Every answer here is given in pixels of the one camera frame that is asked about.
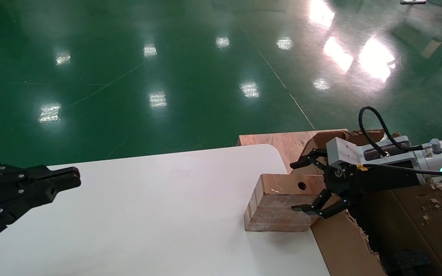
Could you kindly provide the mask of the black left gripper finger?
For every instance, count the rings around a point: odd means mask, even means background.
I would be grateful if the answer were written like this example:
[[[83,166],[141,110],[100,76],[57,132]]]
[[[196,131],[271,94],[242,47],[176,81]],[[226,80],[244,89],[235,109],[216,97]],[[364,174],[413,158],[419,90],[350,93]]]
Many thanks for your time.
[[[80,185],[80,178],[55,178],[0,187],[0,233],[31,209],[52,203],[59,192]]]
[[[0,164],[0,185],[33,183],[37,181],[48,181],[58,185],[81,184],[80,173],[76,167],[51,171],[44,165],[20,168],[8,164]]]

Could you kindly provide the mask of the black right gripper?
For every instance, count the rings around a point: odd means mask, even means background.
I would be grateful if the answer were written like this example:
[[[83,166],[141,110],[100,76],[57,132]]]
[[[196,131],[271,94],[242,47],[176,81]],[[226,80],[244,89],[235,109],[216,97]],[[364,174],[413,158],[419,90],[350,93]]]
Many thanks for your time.
[[[349,208],[350,198],[360,197],[369,192],[423,185],[419,177],[412,172],[388,168],[359,169],[356,165],[335,168],[318,161],[320,157],[328,157],[326,149],[312,149],[307,155],[300,156],[298,161],[290,164],[292,169],[304,168],[311,164],[316,166],[324,171],[326,186],[326,189],[323,189],[311,204],[294,205],[292,211],[328,219]],[[343,199],[324,207],[333,194]]]

